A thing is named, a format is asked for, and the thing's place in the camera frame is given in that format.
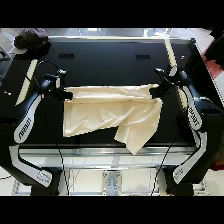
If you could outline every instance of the cloth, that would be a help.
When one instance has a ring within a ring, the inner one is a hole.
[[[48,35],[42,28],[23,29],[15,38],[14,45],[18,49],[38,49],[48,42]]]
[[[67,88],[73,99],[64,102],[64,137],[118,126],[114,139],[135,155],[158,127],[162,100],[149,93],[155,86]]]

